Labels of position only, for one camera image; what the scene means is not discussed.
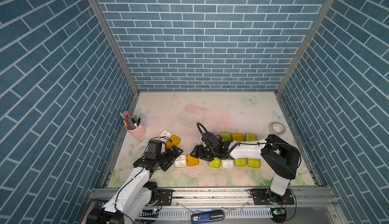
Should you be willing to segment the clear pillbox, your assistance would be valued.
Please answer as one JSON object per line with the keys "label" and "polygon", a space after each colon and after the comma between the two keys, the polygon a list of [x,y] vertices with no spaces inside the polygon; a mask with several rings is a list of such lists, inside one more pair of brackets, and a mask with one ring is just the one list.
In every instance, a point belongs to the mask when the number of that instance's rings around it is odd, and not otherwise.
{"label": "clear pillbox", "polygon": [[235,166],[234,160],[221,160],[222,168],[229,169]]}

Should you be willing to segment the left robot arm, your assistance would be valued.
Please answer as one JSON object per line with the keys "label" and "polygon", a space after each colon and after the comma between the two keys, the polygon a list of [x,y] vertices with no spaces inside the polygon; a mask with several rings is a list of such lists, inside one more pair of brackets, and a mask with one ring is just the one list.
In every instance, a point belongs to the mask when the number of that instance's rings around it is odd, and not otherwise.
{"label": "left robot arm", "polygon": [[157,214],[164,205],[163,196],[158,192],[158,184],[150,181],[157,170],[167,170],[182,154],[176,146],[164,152],[154,146],[147,147],[144,155],[137,159],[129,178],[122,187],[102,207],[94,207],[85,215],[86,224],[133,224],[146,206],[156,205],[149,210]]}

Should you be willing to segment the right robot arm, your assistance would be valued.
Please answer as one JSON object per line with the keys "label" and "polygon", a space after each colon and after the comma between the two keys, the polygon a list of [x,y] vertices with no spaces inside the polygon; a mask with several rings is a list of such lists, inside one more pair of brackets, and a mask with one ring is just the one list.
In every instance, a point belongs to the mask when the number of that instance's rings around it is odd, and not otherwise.
{"label": "right robot arm", "polygon": [[287,188],[295,179],[301,164],[301,153],[295,146],[285,142],[277,135],[270,134],[261,141],[241,142],[227,140],[223,142],[210,132],[202,134],[202,144],[196,145],[191,157],[208,162],[215,158],[235,160],[239,158],[263,159],[274,171],[269,189],[261,201],[271,204],[293,204],[288,202]]}

